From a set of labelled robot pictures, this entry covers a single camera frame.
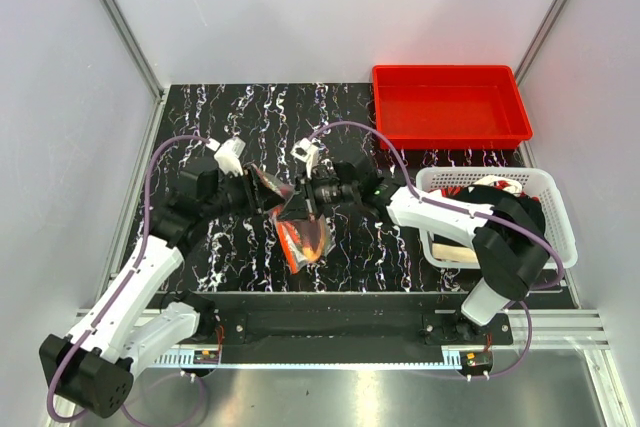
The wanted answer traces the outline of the clear zip top bag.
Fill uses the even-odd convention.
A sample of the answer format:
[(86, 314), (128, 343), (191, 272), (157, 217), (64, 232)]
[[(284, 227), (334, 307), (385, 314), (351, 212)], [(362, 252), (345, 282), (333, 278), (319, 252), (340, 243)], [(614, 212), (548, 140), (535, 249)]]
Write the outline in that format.
[(326, 257), (336, 245), (327, 219), (322, 216), (313, 221), (280, 221), (278, 214), (282, 211), (285, 201), (293, 195), (294, 187), (283, 183), (255, 164), (251, 164), (251, 167), (260, 182), (282, 198), (280, 204), (269, 209), (268, 213), (276, 229), (289, 272), (297, 274), (309, 264)]

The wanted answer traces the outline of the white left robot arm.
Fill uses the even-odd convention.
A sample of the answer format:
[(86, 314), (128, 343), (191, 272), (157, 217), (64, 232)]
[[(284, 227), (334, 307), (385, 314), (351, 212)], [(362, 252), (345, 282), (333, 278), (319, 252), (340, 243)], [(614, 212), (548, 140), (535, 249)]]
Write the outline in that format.
[(211, 157), (191, 161), (170, 194), (145, 212), (145, 231), (102, 297), (65, 336), (49, 335), (39, 348), (48, 384), (47, 411), (62, 397), (102, 418), (125, 402), (134, 380), (173, 345), (216, 336), (214, 302), (177, 295), (140, 330), (134, 325), (160, 285), (189, 257), (220, 217), (254, 217), (284, 203), (283, 185), (254, 165), (225, 174)]

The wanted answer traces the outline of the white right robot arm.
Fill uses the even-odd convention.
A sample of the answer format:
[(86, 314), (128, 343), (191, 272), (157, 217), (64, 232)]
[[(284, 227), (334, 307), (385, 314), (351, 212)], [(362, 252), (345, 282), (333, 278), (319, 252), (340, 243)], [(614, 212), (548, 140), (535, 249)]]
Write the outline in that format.
[(278, 219), (311, 221), (332, 206), (356, 205), (383, 223), (431, 232), (473, 250), (482, 278), (453, 321), (457, 337), (472, 344), (488, 334), (490, 321), (507, 304), (526, 298), (550, 253), (543, 230), (516, 196), (485, 185), (467, 191), (472, 203), (342, 162), (329, 176), (299, 176)]

